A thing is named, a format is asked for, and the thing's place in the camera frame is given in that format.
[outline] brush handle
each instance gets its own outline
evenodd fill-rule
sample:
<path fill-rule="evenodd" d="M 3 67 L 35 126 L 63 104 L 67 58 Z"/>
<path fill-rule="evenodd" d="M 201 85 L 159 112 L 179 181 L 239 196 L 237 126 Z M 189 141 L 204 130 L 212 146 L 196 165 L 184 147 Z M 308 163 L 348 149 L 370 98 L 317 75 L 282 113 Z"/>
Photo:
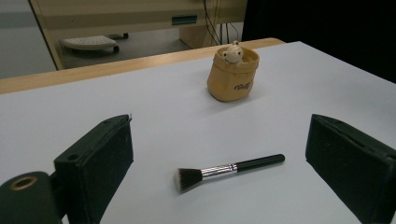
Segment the brush handle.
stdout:
<path fill-rule="evenodd" d="M 240 161 L 235 165 L 237 167 L 237 173 L 245 172 L 248 170 L 264 167 L 267 165 L 281 163 L 285 160 L 285 156 L 282 154 L 277 154 L 274 156 L 262 157 L 250 161 Z"/>

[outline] plush toy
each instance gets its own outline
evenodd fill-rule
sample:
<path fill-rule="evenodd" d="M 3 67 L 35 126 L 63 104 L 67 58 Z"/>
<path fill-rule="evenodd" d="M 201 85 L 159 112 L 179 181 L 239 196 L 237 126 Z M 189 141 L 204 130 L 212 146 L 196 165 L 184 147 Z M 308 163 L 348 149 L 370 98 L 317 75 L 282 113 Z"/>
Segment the plush toy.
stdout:
<path fill-rule="evenodd" d="M 239 66 L 242 63 L 244 51 L 241 47 L 239 47 L 238 41 L 235 40 L 233 44 L 227 48 L 227 50 L 221 53 L 221 57 L 226 63 L 234 63 L 236 66 Z"/>

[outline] metal ring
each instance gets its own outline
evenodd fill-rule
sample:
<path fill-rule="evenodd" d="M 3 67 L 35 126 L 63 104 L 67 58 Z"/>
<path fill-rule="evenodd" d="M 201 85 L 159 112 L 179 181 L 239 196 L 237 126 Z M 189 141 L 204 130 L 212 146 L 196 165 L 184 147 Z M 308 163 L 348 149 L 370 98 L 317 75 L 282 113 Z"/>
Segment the metal ring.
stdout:
<path fill-rule="evenodd" d="M 34 175 L 24 176 L 14 181 L 10 188 L 12 190 L 22 190 L 31 187 L 37 181 L 37 177 Z"/>

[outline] tan pouch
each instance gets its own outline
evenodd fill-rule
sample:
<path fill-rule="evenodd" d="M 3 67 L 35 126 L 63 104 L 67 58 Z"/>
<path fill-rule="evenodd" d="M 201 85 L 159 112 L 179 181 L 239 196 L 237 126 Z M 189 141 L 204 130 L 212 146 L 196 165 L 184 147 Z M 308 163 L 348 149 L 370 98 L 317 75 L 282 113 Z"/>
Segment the tan pouch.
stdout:
<path fill-rule="evenodd" d="M 250 93 L 260 56 L 251 49 L 242 48 L 244 57 L 242 63 L 236 66 L 235 63 L 226 63 L 221 57 L 226 49 L 221 48 L 216 52 L 206 84 L 210 94 L 217 100 L 231 102 L 245 98 Z"/>

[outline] silver ferrule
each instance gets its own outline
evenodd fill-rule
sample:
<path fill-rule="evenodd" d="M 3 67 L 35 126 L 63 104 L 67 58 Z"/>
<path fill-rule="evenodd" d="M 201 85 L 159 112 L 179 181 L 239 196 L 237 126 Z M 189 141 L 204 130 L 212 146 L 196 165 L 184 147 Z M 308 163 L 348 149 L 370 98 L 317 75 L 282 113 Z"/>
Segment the silver ferrule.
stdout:
<path fill-rule="evenodd" d="M 207 179 L 212 179 L 224 175 L 231 175 L 235 174 L 237 172 L 238 168 L 236 167 L 235 164 L 227 164 L 227 165 L 221 165 L 221 166 L 215 166 L 211 168 L 206 168 L 201 170 L 202 173 L 202 179 L 207 180 Z"/>

